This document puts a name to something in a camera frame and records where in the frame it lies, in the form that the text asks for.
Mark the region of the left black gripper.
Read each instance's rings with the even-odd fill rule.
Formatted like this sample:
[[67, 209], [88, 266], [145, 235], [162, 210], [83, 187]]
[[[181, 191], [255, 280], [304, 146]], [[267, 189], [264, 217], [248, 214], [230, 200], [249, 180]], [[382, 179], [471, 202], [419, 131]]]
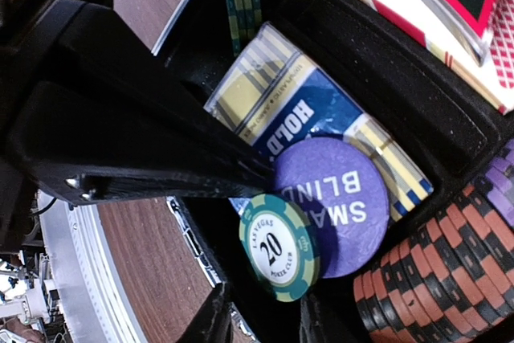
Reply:
[[7, 157], [7, 132], [36, 85], [51, 82], [165, 127], [163, 63], [112, 0], [1, 0], [1, 248], [22, 243], [36, 182]]

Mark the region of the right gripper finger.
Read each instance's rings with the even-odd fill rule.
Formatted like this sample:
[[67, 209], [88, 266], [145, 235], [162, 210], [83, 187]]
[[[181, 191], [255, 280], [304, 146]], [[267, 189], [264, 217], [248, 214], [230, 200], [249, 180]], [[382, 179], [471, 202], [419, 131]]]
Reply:
[[7, 132], [7, 157], [41, 190], [75, 206], [268, 190], [270, 163], [206, 112], [198, 117], [198, 128], [174, 131], [42, 82]]

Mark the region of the blue gold card deck box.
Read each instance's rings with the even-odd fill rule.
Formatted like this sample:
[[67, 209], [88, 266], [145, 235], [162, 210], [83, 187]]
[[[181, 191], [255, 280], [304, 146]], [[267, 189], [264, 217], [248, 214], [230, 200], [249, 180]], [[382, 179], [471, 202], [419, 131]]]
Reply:
[[393, 135], [269, 22], [247, 45], [204, 106], [269, 160], [309, 137], [339, 138], [378, 168], [397, 222], [434, 187]]

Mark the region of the green poker chip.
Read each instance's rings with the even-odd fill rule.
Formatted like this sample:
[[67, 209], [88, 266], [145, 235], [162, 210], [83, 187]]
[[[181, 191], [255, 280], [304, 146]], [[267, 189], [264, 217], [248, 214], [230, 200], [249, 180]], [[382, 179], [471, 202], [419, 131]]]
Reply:
[[240, 218], [239, 239], [260, 283], [278, 300], [299, 300], [317, 281], [320, 251], [308, 216], [274, 194], [254, 196]]

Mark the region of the purple round button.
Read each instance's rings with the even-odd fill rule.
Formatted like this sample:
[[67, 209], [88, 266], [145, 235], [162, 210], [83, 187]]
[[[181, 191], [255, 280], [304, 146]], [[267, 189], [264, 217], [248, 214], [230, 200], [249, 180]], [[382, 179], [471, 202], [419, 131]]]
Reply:
[[276, 159], [274, 190], [311, 220], [320, 248], [320, 275], [347, 276], [377, 252], [390, 219], [386, 185], [356, 147], [332, 137], [309, 138]]

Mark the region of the silver aluminium poker case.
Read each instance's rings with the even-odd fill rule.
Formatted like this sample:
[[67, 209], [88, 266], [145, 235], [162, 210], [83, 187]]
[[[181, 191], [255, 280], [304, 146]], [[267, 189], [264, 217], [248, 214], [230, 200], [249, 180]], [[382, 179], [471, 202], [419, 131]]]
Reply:
[[[264, 14], [364, 105], [435, 185], [435, 192], [386, 237], [392, 246], [438, 209], [513, 134], [502, 115], [452, 70], [358, 0], [263, 0]], [[233, 63], [224, 0], [182, 0], [154, 54], [206, 100]], [[264, 295], [228, 235], [226, 199], [169, 198], [200, 265], [233, 286], [238, 329], [258, 342], [294, 342], [300, 309]]]

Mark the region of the red white card deck box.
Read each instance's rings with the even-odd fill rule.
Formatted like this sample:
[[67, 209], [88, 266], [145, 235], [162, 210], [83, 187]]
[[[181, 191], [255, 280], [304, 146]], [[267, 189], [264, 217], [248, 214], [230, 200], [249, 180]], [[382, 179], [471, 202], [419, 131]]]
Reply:
[[360, 0], [405, 31], [501, 114], [513, 110], [513, 0], [496, 0], [492, 43], [477, 65], [421, 0]]

